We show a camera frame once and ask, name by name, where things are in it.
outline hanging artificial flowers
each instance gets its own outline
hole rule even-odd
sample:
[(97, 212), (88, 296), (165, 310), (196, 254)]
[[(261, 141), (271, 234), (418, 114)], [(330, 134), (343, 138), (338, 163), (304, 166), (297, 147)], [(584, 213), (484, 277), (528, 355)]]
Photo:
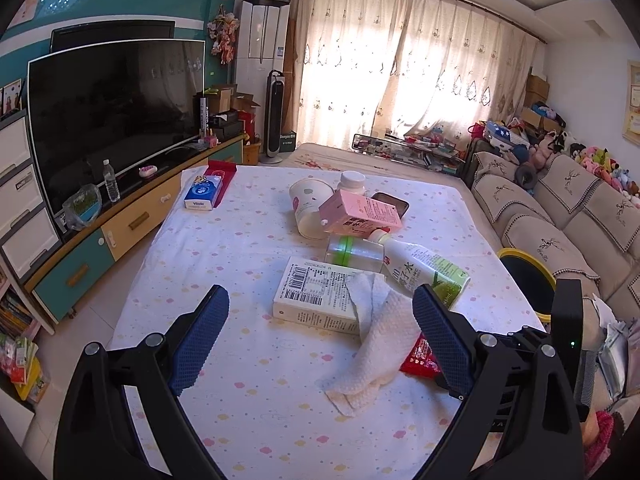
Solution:
[(225, 9), (220, 6), (218, 15), (212, 22), (207, 23), (209, 37), (213, 40), (212, 56), (220, 54), (220, 63), (231, 63), (236, 54), (236, 30), (240, 27), (238, 20), (232, 12), (225, 14)]

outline drawer handle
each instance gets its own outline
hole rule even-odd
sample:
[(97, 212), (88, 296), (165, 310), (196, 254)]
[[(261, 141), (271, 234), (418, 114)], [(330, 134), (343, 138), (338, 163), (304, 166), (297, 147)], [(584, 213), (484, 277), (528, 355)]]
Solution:
[(4, 177), (6, 174), (11, 173), (11, 171), (15, 168), (15, 164), (11, 164), (9, 165), (8, 168), (6, 168), (6, 170), (4, 170), (2, 173), (0, 173), (0, 178)]
[(129, 224), (129, 229), (131, 229), (132, 231), (135, 231), (135, 229), (140, 227), (142, 225), (142, 222), (144, 222), (147, 218), (149, 218), (149, 213), (145, 211), (142, 213), (142, 215), (140, 215), (138, 218), (136, 218), (133, 222)]
[(82, 267), (76, 270), (76, 273), (71, 278), (66, 280), (66, 286), (76, 286), (78, 282), (82, 279), (82, 277), (87, 273), (88, 270), (89, 270), (89, 265), (82, 264)]
[(13, 222), (11, 222), (9, 224), (9, 229), (13, 229), (14, 226), (20, 221), (22, 220), (25, 216), (27, 216), (29, 214), (30, 209), (25, 209), (22, 213), (20, 213), (20, 216), (18, 216), (18, 218), (16, 218)]
[(31, 263), (29, 264), (29, 266), (30, 266), (30, 267), (33, 267), (33, 264), (34, 264), (35, 262), (37, 262), (37, 261), (38, 261), (38, 258), (40, 258), (40, 257), (41, 257), (44, 253), (46, 253), (46, 252), (47, 252), (47, 249), (43, 249), (43, 250), (41, 250), (41, 251), (38, 253), (38, 256), (36, 256), (36, 257), (31, 261)]
[(113, 233), (111, 231), (107, 232), (107, 240), (109, 241), (109, 245), (114, 248), (116, 246), (116, 240), (113, 237)]

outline white bottle lid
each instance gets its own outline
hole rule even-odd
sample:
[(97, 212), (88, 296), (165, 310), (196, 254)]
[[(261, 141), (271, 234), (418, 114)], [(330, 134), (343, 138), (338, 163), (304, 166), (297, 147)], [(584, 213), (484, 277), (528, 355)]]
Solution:
[(346, 188), (357, 188), (364, 186), (365, 176), (359, 171), (343, 171), (340, 176), (340, 184)]
[(382, 238), (385, 238), (387, 236), (390, 236), (390, 234), (386, 231), (383, 231), (382, 229), (376, 229), (369, 235), (369, 238), (367, 238), (367, 240), (369, 240), (369, 242), (375, 242), (379, 244)]

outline white patterned tablecloth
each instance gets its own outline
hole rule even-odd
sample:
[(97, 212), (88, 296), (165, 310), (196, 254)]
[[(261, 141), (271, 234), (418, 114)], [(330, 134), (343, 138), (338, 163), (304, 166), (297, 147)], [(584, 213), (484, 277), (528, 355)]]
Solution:
[[(183, 174), (187, 186), (195, 171)], [(183, 186), (132, 284), (111, 349), (164, 333), (177, 316), (193, 311), (211, 285), (222, 285), (231, 300), (228, 321), (180, 403), (225, 475), (411, 479), (459, 401), (429, 381), (398, 374), (366, 412), (341, 416), (316, 381), (347, 366), (358, 338), (271, 317), (288, 258), (324, 258), (326, 242), (300, 236), (291, 209), (289, 186), (306, 176), (335, 186), (340, 173), (241, 166), (210, 212), (186, 210)], [(368, 176), (367, 189), (410, 203), (398, 238), (431, 248), (469, 272), (471, 281), (454, 310), (476, 330), (541, 328), (455, 189), (382, 176)], [(167, 471), (139, 399), (131, 389), (127, 394), (150, 463)], [(497, 443), (489, 437), (484, 459)]]

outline paper cup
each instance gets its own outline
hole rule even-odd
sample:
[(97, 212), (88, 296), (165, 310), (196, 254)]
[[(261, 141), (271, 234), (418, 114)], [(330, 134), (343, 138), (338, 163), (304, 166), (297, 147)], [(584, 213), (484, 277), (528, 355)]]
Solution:
[(327, 238), (320, 224), (318, 208), (333, 194), (334, 188), (316, 178), (303, 178), (289, 188), (296, 224), (303, 237), (311, 240)]

